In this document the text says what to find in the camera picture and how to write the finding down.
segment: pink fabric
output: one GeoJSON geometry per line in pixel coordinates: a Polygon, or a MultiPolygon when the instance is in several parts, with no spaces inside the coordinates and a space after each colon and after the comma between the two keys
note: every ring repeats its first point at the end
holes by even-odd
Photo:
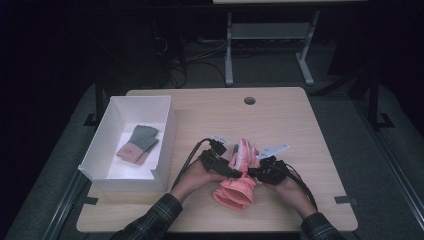
{"type": "Polygon", "coordinates": [[[213,193],[214,199],[223,206],[234,210],[243,210],[253,202],[253,188],[256,186],[254,179],[247,175],[249,168],[258,168],[259,160],[256,156],[259,151],[252,148],[250,142],[240,139],[237,153],[231,157],[228,166],[242,172],[238,179],[226,179],[213,193]]]}
{"type": "Polygon", "coordinates": [[[135,162],[136,165],[141,166],[146,161],[147,157],[149,156],[149,152],[144,152],[135,162]]]}
{"type": "Polygon", "coordinates": [[[232,201],[249,205],[253,202],[253,188],[255,181],[250,178],[226,179],[221,182],[221,189],[232,201]]]}
{"type": "Polygon", "coordinates": [[[143,155],[143,153],[144,151],[141,150],[141,148],[137,147],[135,144],[128,142],[125,143],[125,145],[118,150],[116,155],[121,157],[121,159],[124,161],[136,163],[137,160],[143,155]]]}
{"type": "Polygon", "coordinates": [[[245,205],[234,202],[233,200],[229,199],[228,196],[224,193],[224,191],[222,191],[221,188],[216,189],[213,192],[213,198],[215,199],[215,201],[217,201],[219,204],[231,208],[233,210],[244,210],[245,209],[245,205]]]}

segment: table top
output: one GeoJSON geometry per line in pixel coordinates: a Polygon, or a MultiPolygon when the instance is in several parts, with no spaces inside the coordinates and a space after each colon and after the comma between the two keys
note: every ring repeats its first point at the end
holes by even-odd
{"type": "MultiPolygon", "coordinates": [[[[169,188],[197,142],[216,134],[237,144],[248,139],[258,149],[289,144],[276,155],[293,166],[312,191],[319,211],[341,231],[353,231],[357,220],[346,196],[314,112],[302,88],[214,88],[133,90],[128,96],[170,95],[177,117],[177,135],[169,188]],[[256,100],[248,105],[245,98],[256,100]]],[[[199,149],[208,148],[204,144],[199,149]]],[[[229,159],[232,146],[223,155],[229,159]]],[[[244,211],[230,210],[212,197],[219,183],[210,183],[183,204],[171,232],[292,232],[301,219],[276,194],[257,184],[254,202],[244,211]]],[[[118,231],[142,216],[163,192],[101,192],[91,187],[77,222],[82,232],[118,231]]]]}

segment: sleeve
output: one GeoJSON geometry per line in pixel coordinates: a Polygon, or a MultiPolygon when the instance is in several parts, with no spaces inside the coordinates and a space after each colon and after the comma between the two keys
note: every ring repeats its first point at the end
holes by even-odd
{"type": "Polygon", "coordinates": [[[314,213],[305,218],[301,225],[302,231],[309,240],[342,240],[340,232],[331,225],[322,213],[314,213]]]}
{"type": "Polygon", "coordinates": [[[110,240],[159,240],[183,210],[181,203],[166,193],[142,217],[116,232],[110,240]]]}

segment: table hole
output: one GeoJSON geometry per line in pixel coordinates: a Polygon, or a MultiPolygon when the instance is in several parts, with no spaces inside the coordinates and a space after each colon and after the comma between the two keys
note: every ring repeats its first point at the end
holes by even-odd
{"type": "Polygon", "coordinates": [[[244,103],[246,103],[247,105],[253,105],[256,103],[256,99],[253,97],[246,97],[244,99],[244,103]]]}

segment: white box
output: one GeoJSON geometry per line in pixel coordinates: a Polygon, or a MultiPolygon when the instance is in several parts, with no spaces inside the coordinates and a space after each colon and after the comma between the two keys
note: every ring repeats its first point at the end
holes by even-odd
{"type": "Polygon", "coordinates": [[[171,96],[111,97],[78,169],[101,191],[167,191],[176,132],[171,96]],[[116,156],[137,125],[159,130],[141,166],[116,156]]]}

